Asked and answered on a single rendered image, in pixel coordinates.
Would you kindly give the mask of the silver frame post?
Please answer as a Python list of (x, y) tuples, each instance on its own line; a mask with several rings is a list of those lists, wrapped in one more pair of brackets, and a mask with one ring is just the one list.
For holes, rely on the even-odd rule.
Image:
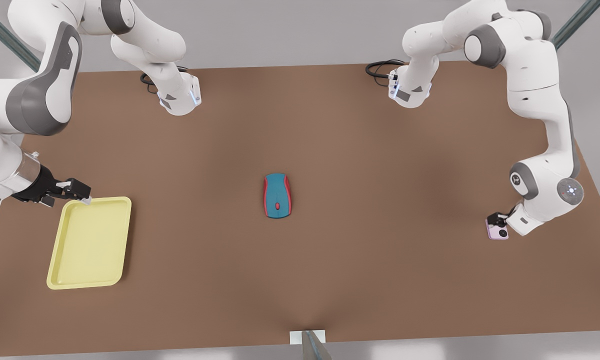
[(36, 73), (41, 61), (0, 21), (0, 42)]
[(302, 360), (333, 360), (313, 330), (301, 332)]
[(551, 42), (558, 50), (600, 8), (600, 0), (585, 0), (566, 23), (554, 34)]

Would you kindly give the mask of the yellow rectangular tray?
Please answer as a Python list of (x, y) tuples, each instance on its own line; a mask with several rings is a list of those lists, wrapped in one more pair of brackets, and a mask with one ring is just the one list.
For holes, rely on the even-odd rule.
[(133, 203), (126, 196), (62, 208), (46, 284), (52, 290), (117, 284), (123, 274)]

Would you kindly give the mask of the white frame post foot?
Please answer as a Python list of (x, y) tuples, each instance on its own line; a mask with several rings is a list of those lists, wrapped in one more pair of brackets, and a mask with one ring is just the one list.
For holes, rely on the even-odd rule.
[[(290, 331), (289, 335), (290, 335), (290, 344), (291, 345), (297, 345), (297, 344), (302, 344), (302, 335), (304, 333), (306, 333), (306, 330), (298, 330), (298, 331)], [(319, 330), (310, 330), (310, 332), (313, 332), (314, 335), (316, 335), (316, 337), (319, 339), (319, 341), (323, 344), (326, 343), (326, 331), (323, 329), (319, 329)]]

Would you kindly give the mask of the small pink phone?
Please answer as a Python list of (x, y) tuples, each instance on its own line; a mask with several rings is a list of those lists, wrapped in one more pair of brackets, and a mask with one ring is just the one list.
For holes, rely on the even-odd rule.
[(485, 225), (487, 230), (487, 236), (490, 240), (506, 240), (510, 236), (506, 224), (502, 226), (498, 224), (490, 224), (489, 221), (485, 219)]

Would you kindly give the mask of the teal and red computer mouse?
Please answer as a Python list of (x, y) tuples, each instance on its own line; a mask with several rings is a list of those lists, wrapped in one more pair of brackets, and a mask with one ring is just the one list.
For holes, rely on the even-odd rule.
[(286, 174), (271, 173), (265, 176), (263, 204), (268, 218), (281, 219), (291, 214), (291, 187)]

